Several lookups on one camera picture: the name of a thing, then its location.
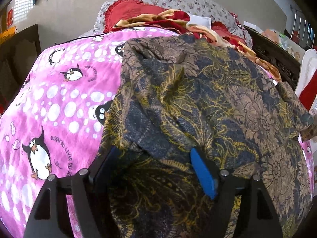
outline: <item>white wall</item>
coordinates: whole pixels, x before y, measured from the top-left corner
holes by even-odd
[[[35,23],[39,25],[42,49],[82,35],[93,28],[100,7],[106,0],[13,0],[8,10],[14,7],[13,15],[20,14],[20,22],[13,24],[23,30]],[[261,29],[275,28],[283,32],[286,15],[274,0],[213,0],[229,11],[238,14],[240,22],[248,21]]]
[[[299,6],[295,3],[294,0],[274,0],[278,6],[282,9],[282,11],[287,16],[286,20],[286,30],[292,34],[294,17],[295,17],[295,9],[299,9]]]

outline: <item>red decoration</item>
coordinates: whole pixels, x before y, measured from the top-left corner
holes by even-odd
[[[7,27],[10,27],[13,24],[13,8],[9,10],[7,17]]]

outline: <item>white polka dots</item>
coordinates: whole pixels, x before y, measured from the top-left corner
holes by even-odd
[[[69,124],[68,129],[71,133],[76,133],[79,130],[79,123],[76,121],[73,121]]]
[[[13,177],[14,173],[15,173],[15,167],[14,166],[9,166],[8,175],[10,177]]]
[[[90,52],[85,52],[84,55],[82,56],[83,60],[87,60],[91,58],[91,53]]]
[[[22,206],[22,211],[25,217],[25,221],[27,222],[29,219],[29,213],[27,212],[25,205]]]
[[[101,56],[102,53],[102,49],[99,48],[96,52],[95,52],[95,57],[98,58],[99,56]]]
[[[34,104],[31,113],[35,114],[38,110],[39,110],[39,108],[38,108],[37,104]]]
[[[79,95],[79,90],[78,89],[74,89],[71,93],[70,93],[70,97],[71,98],[77,98]]]
[[[7,167],[6,167],[6,165],[3,165],[3,167],[2,167],[2,173],[3,174],[6,174],[7,173]]]
[[[44,89],[40,88],[39,90],[34,91],[33,96],[34,96],[34,100],[37,101],[39,100],[44,94]]]
[[[46,109],[43,107],[41,109],[41,116],[44,117],[46,115]]]
[[[11,186],[11,183],[9,182],[9,180],[7,180],[7,181],[5,182],[5,187],[7,188],[7,190],[10,189],[10,186]]]
[[[84,110],[83,109],[79,109],[78,111],[77,111],[77,117],[78,118],[82,118],[83,116],[84,116]]]
[[[7,194],[4,191],[1,192],[1,202],[2,202],[2,206],[4,207],[4,209],[9,212],[10,211],[10,204],[9,204]]]
[[[62,89],[62,90],[61,90],[61,95],[62,95],[62,96],[65,96],[66,92],[67,92],[67,89],[65,89],[65,88]]]
[[[95,122],[94,123],[94,130],[96,131],[96,132],[99,132],[100,130],[101,130],[101,124],[100,124],[100,122]]]
[[[19,190],[14,183],[11,185],[11,198],[14,204],[20,201]]]
[[[72,117],[76,111],[76,104],[74,102],[69,102],[64,109],[64,113],[67,117]]]
[[[46,93],[46,96],[47,96],[47,98],[51,99],[51,98],[56,96],[57,92],[58,92],[58,86],[54,85],[54,86],[49,88],[49,90]]]
[[[20,221],[20,220],[21,220],[19,211],[18,211],[18,209],[17,209],[16,207],[13,208],[13,215],[14,215],[14,217],[15,217],[15,219],[16,219],[17,221]]]
[[[72,50],[69,52],[69,54],[73,55],[73,54],[76,53],[76,51],[77,51],[77,48],[74,48],[74,49],[72,49]]]
[[[92,92],[92,94],[90,95],[90,98],[92,101],[99,103],[105,99],[105,95],[99,91],[95,91],[95,92]]]
[[[32,207],[33,196],[32,196],[32,189],[31,189],[31,186],[29,184],[25,184],[22,187],[21,197],[22,197],[22,202],[24,205],[26,205],[28,207]]]
[[[80,50],[81,50],[81,51],[84,51],[84,50],[88,47],[88,45],[89,45],[89,44],[85,44],[85,45],[81,46],[81,47],[80,47]]]
[[[59,104],[53,104],[51,108],[49,109],[48,118],[50,121],[55,121],[59,114],[60,114],[61,108]]]

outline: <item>red pillow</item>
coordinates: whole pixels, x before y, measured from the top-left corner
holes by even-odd
[[[160,6],[143,3],[140,0],[118,0],[109,6],[105,12],[105,30],[109,32],[119,20],[127,20],[140,14],[148,13],[158,15],[165,11]]]

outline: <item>window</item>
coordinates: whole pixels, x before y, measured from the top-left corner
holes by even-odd
[[[307,32],[308,32],[308,35],[309,35],[309,32],[310,32],[310,40],[313,41],[314,40],[314,31],[313,29],[311,28],[310,24],[308,23],[308,28],[307,28]]]
[[[32,9],[33,0],[15,0],[13,9],[13,23],[17,24],[26,19],[28,12]]]

